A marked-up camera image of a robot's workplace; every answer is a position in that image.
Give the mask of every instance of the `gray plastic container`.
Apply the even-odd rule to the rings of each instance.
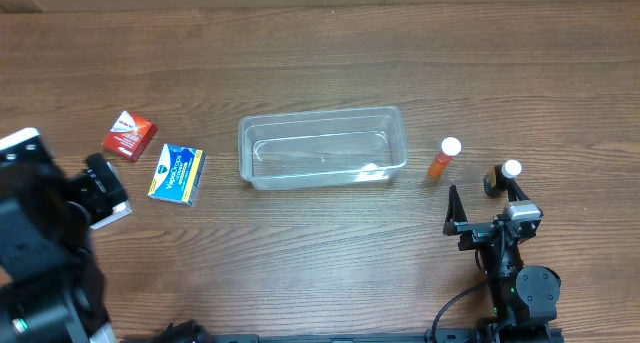
[[[245,117],[240,175],[259,190],[382,181],[407,164],[396,107]]]

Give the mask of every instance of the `bottle cap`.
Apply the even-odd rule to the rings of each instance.
[[[440,149],[449,157],[455,157],[462,150],[462,143],[454,137],[447,137],[442,141]]]
[[[505,178],[515,178],[522,172],[522,164],[515,159],[509,159],[502,165],[502,175]]]

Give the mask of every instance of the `red box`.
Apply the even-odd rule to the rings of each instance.
[[[158,128],[153,122],[139,115],[123,111],[111,127],[102,145],[135,162],[147,148]]]

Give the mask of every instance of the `wooden table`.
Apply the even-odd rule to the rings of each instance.
[[[0,67],[0,134],[40,128],[69,174],[122,110],[159,127],[138,163],[108,154],[134,209],[94,234],[120,337],[191,318],[263,336],[424,331],[481,279],[442,236],[449,184],[489,220],[505,200],[482,178],[516,158],[545,212],[523,258],[563,278],[553,326],[640,340],[640,4],[5,14]],[[242,117],[382,105],[410,147],[393,183],[240,179]],[[449,135],[462,154],[425,180]],[[167,142],[208,154],[194,207],[146,196]],[[489,314],[478,294],[441,324]]]

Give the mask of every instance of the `blue and yellow box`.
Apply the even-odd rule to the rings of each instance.
[[[149,197],[192,205],[206,154],[199,149],[165,144]]]

